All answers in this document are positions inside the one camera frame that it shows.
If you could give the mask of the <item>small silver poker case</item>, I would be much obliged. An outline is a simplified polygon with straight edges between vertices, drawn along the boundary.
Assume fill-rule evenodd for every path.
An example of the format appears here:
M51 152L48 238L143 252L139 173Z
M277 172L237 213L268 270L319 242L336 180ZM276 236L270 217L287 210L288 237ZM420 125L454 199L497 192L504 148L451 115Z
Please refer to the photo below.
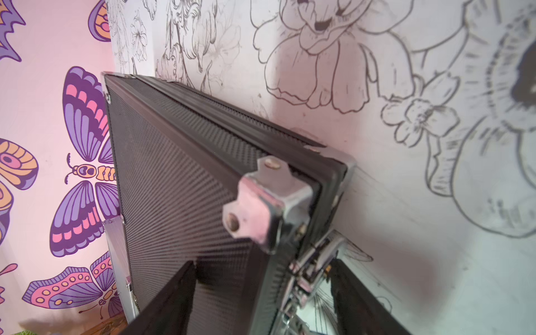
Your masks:
M119 298L124 309L126 321L130 324L139 315L140 310L133 292L124 230L124 218L122 215L119 215L111 219L106 219L103 226L113 264Z

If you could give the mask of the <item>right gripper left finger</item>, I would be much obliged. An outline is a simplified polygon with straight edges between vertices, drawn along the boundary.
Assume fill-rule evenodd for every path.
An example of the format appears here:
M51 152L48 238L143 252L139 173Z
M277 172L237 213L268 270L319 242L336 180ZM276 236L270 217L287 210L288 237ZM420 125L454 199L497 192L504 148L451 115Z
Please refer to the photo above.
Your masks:
M186 334L193 308L196 270L186 262L140 315L121 333L126 335Z

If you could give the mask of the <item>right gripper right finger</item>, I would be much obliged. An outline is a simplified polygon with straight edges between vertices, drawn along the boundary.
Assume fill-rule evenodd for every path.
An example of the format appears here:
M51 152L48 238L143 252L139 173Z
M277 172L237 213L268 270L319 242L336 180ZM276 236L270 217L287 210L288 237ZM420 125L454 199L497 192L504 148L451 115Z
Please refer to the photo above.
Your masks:
M328 278L331 282L338 333L349 335L410 334L342 260L335 259L330 265Z

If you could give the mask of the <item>black poker case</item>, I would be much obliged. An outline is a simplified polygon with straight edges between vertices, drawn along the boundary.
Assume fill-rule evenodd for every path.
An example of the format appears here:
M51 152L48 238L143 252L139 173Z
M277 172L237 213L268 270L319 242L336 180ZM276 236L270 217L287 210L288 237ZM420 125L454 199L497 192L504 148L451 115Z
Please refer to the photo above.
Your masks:
M103 80L141 314L187 267L185 334L276 334L290 265L329 232L353 158L177 82Z

